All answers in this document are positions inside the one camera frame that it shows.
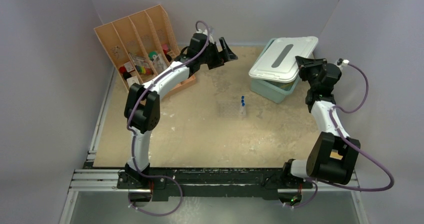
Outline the white plastic bin lid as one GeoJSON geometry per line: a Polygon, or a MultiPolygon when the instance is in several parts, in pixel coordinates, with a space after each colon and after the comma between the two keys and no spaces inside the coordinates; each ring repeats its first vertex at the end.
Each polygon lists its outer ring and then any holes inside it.
{"type": "Polygon", "coordinates": [[[316,36],[276,38],[264,49],[248,75],[252,79],[290,83],[299,73],[296,56],[309,58],[318,43],[316,36]]]}

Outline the clear test tube rack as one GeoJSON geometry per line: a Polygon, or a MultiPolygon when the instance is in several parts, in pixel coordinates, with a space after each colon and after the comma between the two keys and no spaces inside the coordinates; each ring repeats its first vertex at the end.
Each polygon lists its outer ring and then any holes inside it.
{"type": "Polygon", "coordinates": [[[217,103],[217,116],[221,118],[244,118],[240,116],[240,101],[219,101],[217,103]]]}

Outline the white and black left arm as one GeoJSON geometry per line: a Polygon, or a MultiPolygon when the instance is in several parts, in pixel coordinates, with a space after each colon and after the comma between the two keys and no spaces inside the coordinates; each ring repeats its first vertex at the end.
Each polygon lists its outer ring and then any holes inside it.
{"type": "Polygon", "coordinates": [[[201,67],[215,69],[235,61],[238,56],[231,51],[223,37],[219,38],[221,50],[211,36],[195,33],[170,66],[144,84],[130,86],[124,108],[127,129],[131,132],[130,159],[125,165],[129,181],[138,189],[149,183],[149,146],[153,129],[161,117],[161,100],[177,84],[193,76],[201,67]]]}

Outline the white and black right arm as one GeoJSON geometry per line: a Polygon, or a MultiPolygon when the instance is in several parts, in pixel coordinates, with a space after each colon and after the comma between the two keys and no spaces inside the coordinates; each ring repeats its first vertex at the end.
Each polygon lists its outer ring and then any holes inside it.
{"type": "Polygon", "coordinates": [[[357,148],[361,144],[357,139],[350,138],[341,124],[335,112],[336,101],[332,92],[342,77],[343,67],[348,66],[349,61],[340,58],[336,63],[329,63],[325,58],[301,56],[296,56],[295,61],[299,77],[310,86],[305,103],[320,134],[307,159],[289,159],[284,164],[280,180],[288,188],[306,178],[346,185],[352,177],[359,155],[346,141],[357,148]]]}

